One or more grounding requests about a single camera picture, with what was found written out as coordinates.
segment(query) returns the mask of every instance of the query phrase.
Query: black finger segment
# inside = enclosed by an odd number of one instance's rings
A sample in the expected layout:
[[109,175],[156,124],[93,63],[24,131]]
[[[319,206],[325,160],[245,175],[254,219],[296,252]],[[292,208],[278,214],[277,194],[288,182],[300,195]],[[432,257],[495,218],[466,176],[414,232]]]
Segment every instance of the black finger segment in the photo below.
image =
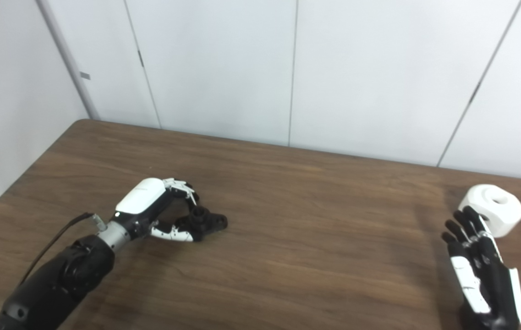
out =
[[464,234],[462,231],[462,227],[460,227],[457,223],[452,220],[447,220],[445,222],[445,227],[452,233],[460,242],[468,242],[468,236]]
[[466,235],[468,237],[476,236],[476,230],[474,230],[474,227],[472,227],[472,223],[470,220],[462,213],[462,211],[456,211],[454,212],[454,219],[464,228],[464,231],[466,232]]
[[482,224],[482,220],[480,218],[480,215],[478,212],[475,211],[470,206],[464,207],[463,209],[464,216],[466,216],[466,219],[469,219],[470,222],[472,222],[472,225],[476,229],[476,231],[483,231],[484,225]]
[[457,242],[457,240],[455,240],[455,238],[447,232],[442,232],[442,240],[444,240],[444,242],[447,244]]
[[482,255],[487,257],[491,262],[500,262],[499,253],[497,248],[494,246],[493,240],[488,237],[481,237],[478,240],[478,250]]

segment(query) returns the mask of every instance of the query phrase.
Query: black object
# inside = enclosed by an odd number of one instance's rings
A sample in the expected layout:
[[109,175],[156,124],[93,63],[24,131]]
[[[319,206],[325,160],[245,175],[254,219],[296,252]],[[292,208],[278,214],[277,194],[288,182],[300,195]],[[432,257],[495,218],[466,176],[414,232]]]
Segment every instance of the black object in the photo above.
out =
[[222,214],[210,213],[202,206],[196,206],[188,216],[177,219],[175,226],[179,231],[190,232],[194,242],[200,242],[205,236],[226,229],[227,218]]

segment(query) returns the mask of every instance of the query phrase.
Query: robotic arm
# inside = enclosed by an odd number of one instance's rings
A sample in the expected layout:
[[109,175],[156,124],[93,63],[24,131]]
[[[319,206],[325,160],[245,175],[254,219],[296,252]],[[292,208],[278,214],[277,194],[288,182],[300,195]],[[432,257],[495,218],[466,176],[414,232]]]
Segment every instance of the robotic arm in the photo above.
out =
[[[186,200],[189,215],[174,224],[157,220],[175,198]],[[224,215],[197,205],[199,196],[185,181],[147,178],[130,191],[109,223],[93,217],[99,232],[76,240],[24,280],[5,301],[0,330],[55,330],[114,267],[115,253],[132,240],[155,236],[199,242],[227,227]]]
[[444,232],[455,275],[464,294],[460,319],[465,330],[518,330],[521,285],[516,268],[507,268],[482,217],[470,206],[454,212]]

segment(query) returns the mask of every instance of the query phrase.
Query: black robotic forearm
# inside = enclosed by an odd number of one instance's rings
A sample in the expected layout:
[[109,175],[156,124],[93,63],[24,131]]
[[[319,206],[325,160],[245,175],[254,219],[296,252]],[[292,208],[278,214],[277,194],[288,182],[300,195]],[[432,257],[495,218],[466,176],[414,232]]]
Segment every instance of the black robotic forearm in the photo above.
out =
[[95,235],[45,263],[5,301],[0,330],[55,330],[114,267],[114,251]]

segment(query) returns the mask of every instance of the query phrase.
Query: wood grain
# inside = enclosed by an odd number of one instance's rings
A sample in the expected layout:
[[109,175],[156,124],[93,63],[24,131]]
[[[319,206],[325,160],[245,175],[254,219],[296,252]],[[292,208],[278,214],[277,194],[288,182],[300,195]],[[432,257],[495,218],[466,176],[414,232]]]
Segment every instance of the wood grain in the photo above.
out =
[[[444,220],[474,184],[521,200],[515,178],[78,121],[0,197],[0,306],[69,219],[109,218],[146,177],[189,181],[229,227],[129,244],[62,329],[455,330]],[[499,248],[521,274],[521,223]]]

